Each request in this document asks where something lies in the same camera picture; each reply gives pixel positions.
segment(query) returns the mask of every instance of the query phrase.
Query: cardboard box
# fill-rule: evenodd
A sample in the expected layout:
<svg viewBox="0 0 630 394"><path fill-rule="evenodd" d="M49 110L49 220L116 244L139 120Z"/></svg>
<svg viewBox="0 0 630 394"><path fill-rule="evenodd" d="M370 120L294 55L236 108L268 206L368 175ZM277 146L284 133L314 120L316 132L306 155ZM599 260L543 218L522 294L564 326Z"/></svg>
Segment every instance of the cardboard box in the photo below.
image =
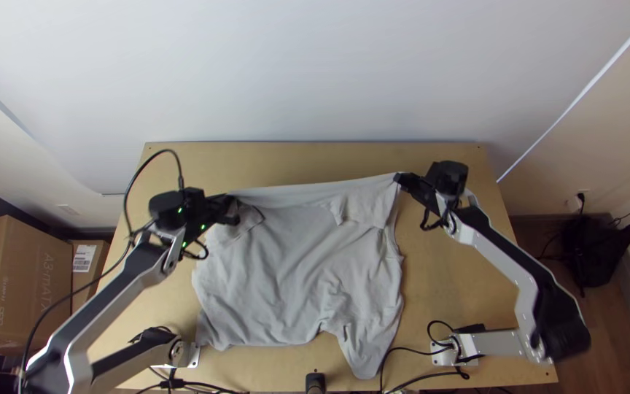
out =
<svg viewBox="0 0 630 394"><path fill-rule="evenodd" d="M72 241L74 259L72 261L72 289L76 290L101 276L106 257L109 255L106 241ZM82 290L72 298L72 313L75 313L89 298L96 294L98 283Z"/></svg>
<svg viewBox="0 0 630 394"><path fill-rule="evenodd" d="M71 291L72 246L13 217L0 217L0 354L19 355L40 314ZM70 315L62 303L43 320L33 349Z"/></svg>

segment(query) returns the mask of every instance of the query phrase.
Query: wooden floor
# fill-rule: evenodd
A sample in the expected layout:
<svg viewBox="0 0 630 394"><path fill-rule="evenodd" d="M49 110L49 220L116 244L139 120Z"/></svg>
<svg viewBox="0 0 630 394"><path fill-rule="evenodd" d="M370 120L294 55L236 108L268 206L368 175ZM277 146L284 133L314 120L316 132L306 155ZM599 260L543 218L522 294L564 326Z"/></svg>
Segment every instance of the wooden floor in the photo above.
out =
<svg viewBox="0 0 630 394"><path fill-rule="evenodd" d="M532 255L541 252L560 224L554 220L512 219L519 246ZM548 251L555 255L559 249L553 246ZM580 304L580 310L592 335L592 348L587 353L556 365L558 383L506 389L513 394L630 394L630 314L618 281L613 280L603 287L586 289L586 297L580 298L568 270L557 262L546 261L545 264ZM478 390L482 394L502 393L489 387L479 387ZM455 393L477 394L478 390L464 389ZM118 390L118 393L132 392ZM450 392L440 390L426 393Z"/></svg>

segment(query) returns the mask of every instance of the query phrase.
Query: table surface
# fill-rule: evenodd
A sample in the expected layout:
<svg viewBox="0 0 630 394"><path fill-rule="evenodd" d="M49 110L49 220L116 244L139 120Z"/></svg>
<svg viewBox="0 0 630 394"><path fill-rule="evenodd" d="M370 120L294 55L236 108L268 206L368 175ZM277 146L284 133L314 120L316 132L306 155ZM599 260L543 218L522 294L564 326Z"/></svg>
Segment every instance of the table surface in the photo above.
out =
<svg viewBox="0 0 630 394"><path fill-rule="evenodd" d="M165 148L179 154L186 185L203 188L208 196L242 188L331 182L396 171L426 174L433 161L460 161L469 166L467 186L478 197L493 226L514 240L486 150L478 144L149 143L144 147L142 161ZM147 203L151 197L174 189L176 164L171 155L161 155L146 167L129 196L133 227L149 220ZM421 231L419 222L424 208L407 193L400 194L399 207L395 237L405 256L401 286L405 307L392 346L429 352L426 327L430 320L444 320L454 327L479 322L488 329L516 327L514 285L473 248L456 243L443 231ZM127 233L121 218L106 267L120 257ZM190 280L194 266L192 260L183 260L167 280L141 293L89 349L92 360L121 349L131 337L156 325L178 328L187 341L192 341L201 310ZM101 286L106 283L108 280L103 280ZM436 337L447 335L442 328L432 333ZM354 377L337 340L328 333L320 333L300 346L233 347L224 352L204 347L199 366L181 368L176 375L240 391L302 391L305 375L315 369L325 374L328 390L378 389L378 377ZM386 362L384 386L390 389L416 376L448 370L432 366L427 356L395 352ZM470 380L442 376L409 388L510 386L558 380L553 366L538 366L523 358L486 357L479 366L464 370L470 374ZM144 371L119 387L140 389L155 383L158 378Z"/></svg>

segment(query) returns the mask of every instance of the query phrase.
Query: gray t-shirt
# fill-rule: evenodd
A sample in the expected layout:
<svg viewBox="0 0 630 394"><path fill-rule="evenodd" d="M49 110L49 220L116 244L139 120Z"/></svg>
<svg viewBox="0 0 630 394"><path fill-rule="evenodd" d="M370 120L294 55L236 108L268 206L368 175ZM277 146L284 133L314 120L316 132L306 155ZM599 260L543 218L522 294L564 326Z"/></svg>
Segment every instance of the gray t-shirt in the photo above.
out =
<svg viewBox="0 0 630 394"><path fill-rule="evenodd" d="M192 273L198 344L296 345L327 331L356 377L374 377L403 310L393 176L230 193L241 222L208 231Z"/></svg>

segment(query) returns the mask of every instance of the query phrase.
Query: black bag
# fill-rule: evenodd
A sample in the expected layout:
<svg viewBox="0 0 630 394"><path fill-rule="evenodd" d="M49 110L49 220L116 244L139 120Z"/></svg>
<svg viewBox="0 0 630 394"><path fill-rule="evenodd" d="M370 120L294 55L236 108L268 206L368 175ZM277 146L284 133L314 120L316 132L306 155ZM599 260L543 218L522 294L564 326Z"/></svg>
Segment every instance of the black bag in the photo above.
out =
<svg viewBox="0 0 630 394"><path fill-rule="evenodd" d="M580 295L585 287L606 285L630 245L630 226L622 230L580 216L562 231L563 253Z"/></svg>

